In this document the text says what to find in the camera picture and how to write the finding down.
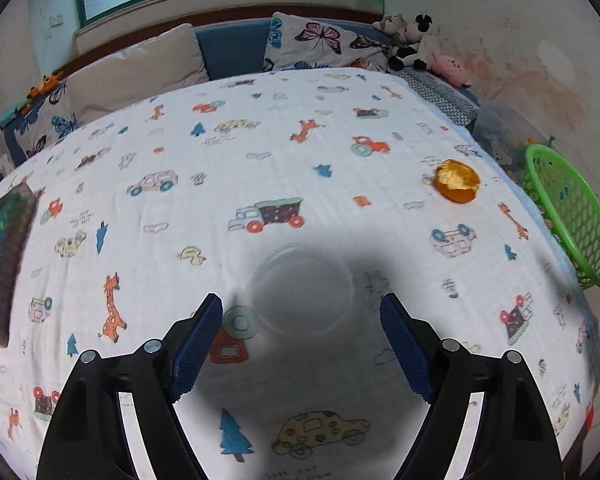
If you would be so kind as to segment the cow plush toy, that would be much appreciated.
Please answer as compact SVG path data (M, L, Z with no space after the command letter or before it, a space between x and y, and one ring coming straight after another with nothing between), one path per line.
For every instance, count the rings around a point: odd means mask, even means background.
M431 70L441 54L438 23L427 13L419 13L411 21L400 13L384 16L373 22L373 28L391 40L390 70Z

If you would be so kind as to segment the clear plastic dome lid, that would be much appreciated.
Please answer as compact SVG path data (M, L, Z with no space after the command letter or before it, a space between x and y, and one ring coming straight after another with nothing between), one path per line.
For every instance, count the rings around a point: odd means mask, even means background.
M279 338L334 338L353 318L349 267L324 250L290 244L254 270L248 296L260 323Z

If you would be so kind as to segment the beige cushion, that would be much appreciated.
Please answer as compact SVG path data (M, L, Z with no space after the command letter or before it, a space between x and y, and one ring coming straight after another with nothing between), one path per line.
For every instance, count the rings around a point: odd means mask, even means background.
M76 118L88 124L137 102L207 82L192 25L181 24L87 65L66 81Z

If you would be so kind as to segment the wall socket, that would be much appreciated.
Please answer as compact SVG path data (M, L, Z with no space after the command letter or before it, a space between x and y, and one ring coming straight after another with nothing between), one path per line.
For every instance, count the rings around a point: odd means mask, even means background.
M55 14L50 17L50 27L58 27L64 24L64 18L61 14Z

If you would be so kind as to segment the grey patterned blanket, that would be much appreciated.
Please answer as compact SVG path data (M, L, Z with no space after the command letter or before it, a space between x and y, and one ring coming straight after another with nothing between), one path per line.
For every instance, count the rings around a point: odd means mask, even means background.
M477 120L480 104L468 90L453 87L434 74L413 70L411 67L404 70L389 68L388 73L405 80L412 90L434 104L455 125L471 129Z

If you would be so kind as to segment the right butterfly pillow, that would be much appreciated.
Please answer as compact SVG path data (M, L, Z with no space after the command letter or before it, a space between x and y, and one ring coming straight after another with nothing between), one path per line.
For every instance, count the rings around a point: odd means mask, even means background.
M351 67L383 72L388 44L325 22L275 12L266 40L263 70Z

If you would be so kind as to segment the green plastic basket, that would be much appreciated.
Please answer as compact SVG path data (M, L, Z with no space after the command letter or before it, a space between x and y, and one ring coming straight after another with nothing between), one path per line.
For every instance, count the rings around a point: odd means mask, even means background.
M576 270L583 289L600 288L600 200L577 170L552 148L526 149L520 181Z

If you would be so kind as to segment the printed white tablecloth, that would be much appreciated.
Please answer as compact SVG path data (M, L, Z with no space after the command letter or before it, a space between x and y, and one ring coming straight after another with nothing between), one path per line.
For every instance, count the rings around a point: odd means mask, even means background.
M447 159L481 184L457 204ZM380 325L394 292L471 352L516 350L567 452L600 383L600 341L573 266L526 193L402 80L299 70L153 96L79 128L0 182L38 194L0 348L0 453L32 479L82 352L162 337L209 294L223 323L176 404L215 479L388 479L426 416ZM341 259L353 318L285 339L248 296L290 244Z

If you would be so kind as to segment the orange toy on sofa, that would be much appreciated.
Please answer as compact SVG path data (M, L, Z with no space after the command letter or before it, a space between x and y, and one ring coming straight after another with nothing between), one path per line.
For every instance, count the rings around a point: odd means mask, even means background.
M47 96L55 88L57 88L61 81L64 79L64 74L61 72L52 73L50 75L43 75L42 82L37 87L31 87L28 94L28 100L34 100L39 96Z

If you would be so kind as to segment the orange peel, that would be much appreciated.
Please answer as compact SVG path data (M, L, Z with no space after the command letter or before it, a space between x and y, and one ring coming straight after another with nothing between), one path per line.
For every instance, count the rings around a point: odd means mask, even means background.
M480 184L475 170L454 159L447 159L437 166L432 180L432 185L443 197L457 204L472 202Z

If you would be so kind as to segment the clear storage bin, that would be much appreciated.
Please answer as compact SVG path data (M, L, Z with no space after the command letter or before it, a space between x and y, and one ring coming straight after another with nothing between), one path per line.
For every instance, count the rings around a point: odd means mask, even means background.
M526 149L533 144L553 146L554 136L546 136L524 116L505 103L485 102L478 111L472 136L516 183L526 173Z

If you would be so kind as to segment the pink plush toy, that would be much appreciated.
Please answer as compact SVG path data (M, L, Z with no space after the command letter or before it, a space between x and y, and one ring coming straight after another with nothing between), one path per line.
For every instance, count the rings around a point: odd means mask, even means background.
M456 88L468 88L472 85L468 69L456 58L438 55L431 65L431 71Z

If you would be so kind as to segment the butterfly pillow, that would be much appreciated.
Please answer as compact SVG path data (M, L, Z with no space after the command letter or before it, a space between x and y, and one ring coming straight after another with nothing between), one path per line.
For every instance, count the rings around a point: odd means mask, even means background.
M16 119L14 137L23 155L31 158L79 126L67 85L61 82L46 96L36 98L30 110Z
M263 70L351 67L383 72L388 44L325 22L275 12L266 40Z

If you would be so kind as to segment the marker pen box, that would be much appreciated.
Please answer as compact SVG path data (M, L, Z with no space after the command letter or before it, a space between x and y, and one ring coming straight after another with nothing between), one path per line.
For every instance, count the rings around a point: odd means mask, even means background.
M0 198L0 347L9 342L12 297L24 245L36 209L36 197L20 183Z

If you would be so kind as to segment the left butterfly pillow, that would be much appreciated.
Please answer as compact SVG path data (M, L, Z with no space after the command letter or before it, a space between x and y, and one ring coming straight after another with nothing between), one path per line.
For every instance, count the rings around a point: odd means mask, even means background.
M46 96L36 98L30 110L16 119L14 137L23 155L31 158L79 126L67 85L61 82Z

